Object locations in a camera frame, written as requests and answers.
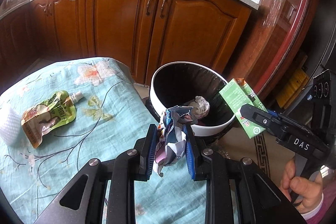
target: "crumpled paper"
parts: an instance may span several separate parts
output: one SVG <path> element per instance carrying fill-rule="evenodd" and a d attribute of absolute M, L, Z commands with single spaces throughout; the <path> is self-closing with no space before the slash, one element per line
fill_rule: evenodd
<path fill-rule="evenodd" d="M 164 166 L 174 165 L 184 156 L 186 134 L 182 131 L 183 124 L 197 123 L 190 106 L 175 106 L 166 109 L 157 126 L 159 141 L 155 149 L 153 170 L 160 177 Z"/>
<path fill-rule="evenodd" d="M 202 96 L 196 96 L 195 100 L 189 101 L 188 106 L 192 106 L 192 113 L 197 119 L 202 119 L 209 114 L 210 104 Z"/>

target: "trash can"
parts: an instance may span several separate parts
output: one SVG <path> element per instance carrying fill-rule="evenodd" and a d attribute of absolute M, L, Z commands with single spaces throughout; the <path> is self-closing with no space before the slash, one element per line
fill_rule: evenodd
<path fill-rule="evenodd" d="M 150 87 L 150 103 L 157 113 L 169 107 L 185 105 L 203 96 L 210 103 L 209 114 L 193 124 L 195 136 L 207 137 L 222 132 L 234 120 L 235 115 L 219 91 L 227 81 L 215 71 L 191 62 L 172 62 L 154 73 Z"/>

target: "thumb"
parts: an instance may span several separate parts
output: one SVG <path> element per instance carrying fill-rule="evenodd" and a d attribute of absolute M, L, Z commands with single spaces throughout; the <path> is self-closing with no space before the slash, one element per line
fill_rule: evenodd
<path fill-rule="evenodd" d="M 294 177 L 290 188 L 309 201 L 315 202 L 322 195 L 322 185 L 302 177 Z"/>

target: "metal screw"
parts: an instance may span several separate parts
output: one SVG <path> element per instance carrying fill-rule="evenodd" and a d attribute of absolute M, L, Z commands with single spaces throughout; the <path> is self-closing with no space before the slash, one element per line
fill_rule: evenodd
<path fill-rule="evenodd" d="M 210 148 L 206 148 L 206 149 L 203 150 L 203 154 L 210 156 L 210 155 L 213 154 L 213 150 L 210 149 Z"/>
<path fill-rule="evenodd" d="M 134 156 L 137 153 L 138 153 L 138 151 L 136 149 L 127 150 L 127 155 L 129 155 L 129 156 Z"/>
<path fill-rule="evenodd" d="M 250 158 L 247 158 L 247 157 L 243 158 L 243 164 L 250 165 L 251 163 L 252 163 L 252 160 Z"/>
<path fill-rule="evenodd" d="M 96 166 L 99 163 L 98 159 L 90 159 L 89 160 L 89 165 L 91 166 Z"/>

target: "cabinet handle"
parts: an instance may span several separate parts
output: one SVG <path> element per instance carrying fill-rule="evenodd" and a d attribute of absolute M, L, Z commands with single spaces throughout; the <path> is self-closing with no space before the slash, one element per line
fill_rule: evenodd
<path fill-rule="evenodd" d="M 168 0 L 163 0 L 162 6 L 161 6 L 161 14 L 160 14 L 160 18 L 164 18 L 164 15 L 162 14 L 164 6 L 165 6 L 165 2 Z"/>
<path fill-rule="evenodd" d="M 146 16 L 149 16 L 149 4 L 150 4 L 151 0 L 148 0 L 147 2 L 147 9 L 146 9 Z"/>

